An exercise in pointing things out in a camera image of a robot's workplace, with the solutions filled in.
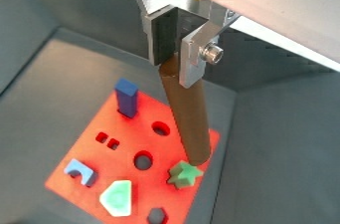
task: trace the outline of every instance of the brown wooden stick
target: brown wooden stick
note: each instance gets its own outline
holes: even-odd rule
[[[203,83],[200,79],[186,89],[179,84],[178,71],[178,55],[174,55],[160,66],[160,76],[188,163],[202,165],[211,152]]]

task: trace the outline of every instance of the metal bracket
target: metal bracket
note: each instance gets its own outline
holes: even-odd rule
[[[239,15],[210,0],[200,0],[199,15],[172,6],[172,0],[138,0],[144,31],[148,34],[150,60],[156,66],[178,52],[179,82],[190,88],[203,77],[206,62],[215,64],[223,50],[218,35]]]

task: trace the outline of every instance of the shape hole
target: shape hole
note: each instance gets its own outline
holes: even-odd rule
[[[154,130],[155,130],[155,133],[159,134],[159,135],[170,135],[171,134],[171,128],[168,127],[168,125],[162,122],[162,121],[156,121],[154,122]]]
[[[154,156],[143,150],[136,154],[134,162],[136,169],[146,171],[154,166]]]
[[[120,146],[120,142],[115,139],[111,139],[111,141],[108,143],[108,148],[112,150],[116,150],[119,146]]]
[[[100,132],[96,136],[96,141],[100,143],[104,143],[107,141],[108,137],[110,136],[104,132]]]
[[[148,216],[150,224],[166,224],[168,223],[168,216],[163,208],[154,208]]]

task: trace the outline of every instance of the blue block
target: blue block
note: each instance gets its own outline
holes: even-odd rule
[[[64,173],[74,177],[82,175],[82,184],[88,187],[92,186],[99,176],[92,168],[75,158],[71,160],[68,166],[66,167]]]
[[[126,79],[120,79],[116,86],[120,113],[128,117],[135,117],[138,113],[138,86]]]

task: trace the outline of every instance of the circular hole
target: circular hole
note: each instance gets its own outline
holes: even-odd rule
[[[154,130],[155,133],[159,135],[170,135],[171,133],[171,128],[168,127],[168,125],[160,121],[156,121],[154,123]]]
[[[135,167],[146,171],[154,166],[154,157],[147,151],[140,151],[135,156]]]

